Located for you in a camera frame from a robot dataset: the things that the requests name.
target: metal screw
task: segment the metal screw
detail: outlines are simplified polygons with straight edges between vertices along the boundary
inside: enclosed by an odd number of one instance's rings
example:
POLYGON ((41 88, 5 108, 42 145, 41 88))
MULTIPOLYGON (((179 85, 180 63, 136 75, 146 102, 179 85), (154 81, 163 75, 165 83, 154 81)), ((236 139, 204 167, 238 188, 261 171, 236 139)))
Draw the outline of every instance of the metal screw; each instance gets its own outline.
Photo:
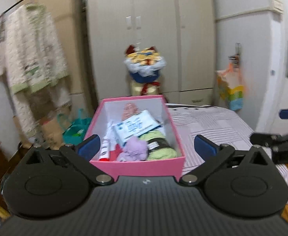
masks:
POLYGON ((189 184, 192 184, 192 183, 195 183, 197 181, 197 177, 194 176, 194 175, 184 175, 182 177, 182 180, 186 183, 189 183, 189 184))
POLYGON ((111 178, 112 178, 111 176, 103 174, 103 175, 96 176, 96 181, 99 183, 105 184, 105 183, 110 182, 111 178))

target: drawer handle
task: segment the drawer handle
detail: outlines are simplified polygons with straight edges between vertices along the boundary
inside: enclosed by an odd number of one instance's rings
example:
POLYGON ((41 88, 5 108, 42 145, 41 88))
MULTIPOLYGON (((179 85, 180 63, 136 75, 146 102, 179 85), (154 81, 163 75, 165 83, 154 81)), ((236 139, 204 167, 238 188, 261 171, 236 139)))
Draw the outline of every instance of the drawer handle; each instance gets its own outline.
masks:
POLYGON ((204 98, 202 98, 202 99, 195 99, 195 100, 192 100, 192 102, 193 102, 193 103, 200 103, 200 102, 203 101, 203 99, 204 99, 204 98))

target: plastic bag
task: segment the plastic bag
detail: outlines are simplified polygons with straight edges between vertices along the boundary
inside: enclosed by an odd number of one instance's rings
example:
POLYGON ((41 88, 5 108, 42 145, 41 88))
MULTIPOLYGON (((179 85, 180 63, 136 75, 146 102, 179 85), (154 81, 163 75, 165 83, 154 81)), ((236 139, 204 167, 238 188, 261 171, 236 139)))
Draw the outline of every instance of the plastic bag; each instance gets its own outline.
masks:
POLYGON ((84 113, 84 110, 80 109, 79 117, 76 120, 74 120, 72 123, 70 123, 70 120, 68 119, 66 115, 62 113, 57 115, 57 121, 64 131, 62 136, 66 144, 78 145, 84 140, 86 131, 92 119, 87 117, 86 114, 85 114, 86 118, 83 119, 82 118, 83 113, 84 113), (69 127, 64 126, 64 123, 61 122, 62 117, 65 118, 65 122, 70 124, 69 127))
POLYGON ((155 71, 158 71, 162 68, 164 68, 167 63, 163 57, 161 57, 161 60, 156 62, 155 64, 149 66, 141 66, 140 63, 132 63, 132 60, 130 58, 127 58, 124 63, 126 64, 129 72, 132 74, 138 73, 142 77, 147 77, 147 76, 154 76, 155 71))
POLYGON ((242 109, 244 86, 240 69, 229 64, 228 69, 216 72, 220 97, 227 103, 230 110, 242 109))

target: drawer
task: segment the drawer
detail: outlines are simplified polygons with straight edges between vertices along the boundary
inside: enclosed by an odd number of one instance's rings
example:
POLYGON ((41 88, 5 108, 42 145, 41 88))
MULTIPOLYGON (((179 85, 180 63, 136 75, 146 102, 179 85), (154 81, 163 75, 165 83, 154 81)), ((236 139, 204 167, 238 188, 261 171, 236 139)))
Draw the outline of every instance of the drawer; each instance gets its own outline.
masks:
POLYGON ((180 92, 179 91, 173 91, 173 92, 164 92, 162 95, 167 98, 168 103, 171 104, 179 104, 180 100, 180 92))
POLYGON ((191 90, 180 92, 180 104, 184 105, 211 105, 213 89, 191 90))

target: pink box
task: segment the pink box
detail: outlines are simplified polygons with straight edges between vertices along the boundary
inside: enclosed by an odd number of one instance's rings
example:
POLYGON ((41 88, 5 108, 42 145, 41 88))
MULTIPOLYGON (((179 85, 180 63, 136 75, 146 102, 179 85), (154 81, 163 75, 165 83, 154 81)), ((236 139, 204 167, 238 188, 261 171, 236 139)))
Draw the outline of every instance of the pink box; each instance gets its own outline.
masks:
POLYGON ((107 132, 107 124, 111 121, 114 124, 121 122, 123 109, 129 102, 134 103, 140 111, 147 109, 156 120, 163 123, 166 140, 176 150, 178 157, 154 161, 98 161, 98 152, 90 160, 90 163, 111 175, 115 181, 118 176, 175 176, 179 180, 185 155, 162 95, 104 99, 93 117, 85 139, 93 134, 97 134, 100 139, 103 139, 107 132))

